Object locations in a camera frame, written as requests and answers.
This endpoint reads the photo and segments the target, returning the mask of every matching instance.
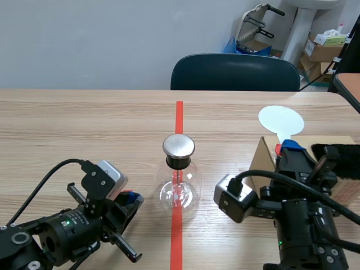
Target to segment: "black brush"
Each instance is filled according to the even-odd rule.
[[[335,147],[340,154],[340,160],[332,170],[338,177],[360,179],[360,145],[312,145],[311,149],[318,161],[325,154],[325,146]]]

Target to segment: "red part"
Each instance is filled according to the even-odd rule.
[[[176,102],[175,133],[183,133],[184,106],[182,101]],[[180,171],[179,183],[182,183],[183,172]],[[177,180],[174,172],[173,181]],[[171,247],[170,247],[170,270],[183,269],[183,244],[182,244],[182,205],[175,202],[171,220]]]
[[[276,155],[278,155],[278,156],[282,156],[282,154],[281,154],[281,146],[282,146],[281,143],[278,143],[278,144],[275,146],[275,153],[276,153]]]

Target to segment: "sink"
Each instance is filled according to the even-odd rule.
[[[330,10],[345,0],[285,0],[288,4],[309,10]]]
[[[317,10],[329,10],[345,0],[285,0],[292,6],[298,7],[298,13],[291,27],[290,36],[286,42],[281,58],[298,65],[305,41],[308,38],[312,22]]]

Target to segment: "blue clip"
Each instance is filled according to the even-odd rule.
[[[292,139],[285,139],[281,145],[281,152],[283,148],[295,150],[295,151],[302,151],[306,150],[305,148],[301,147],[297,142]]]
[[[128,201],[126,202],[126,205],[129,205],[129,204],[133,204],[136,199],[137,199],[137,195],[134,193],[134,192],[129,192],[129,198],[128,198]]]

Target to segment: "floor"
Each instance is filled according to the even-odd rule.
[[[300,82],[300,88],[303,88],[306,85],[306,81],[303,79]],[[302,92],[327,92],[327,87],[321,87],[321,86],[312,86],[309,85],[307,88],[302,90]]]

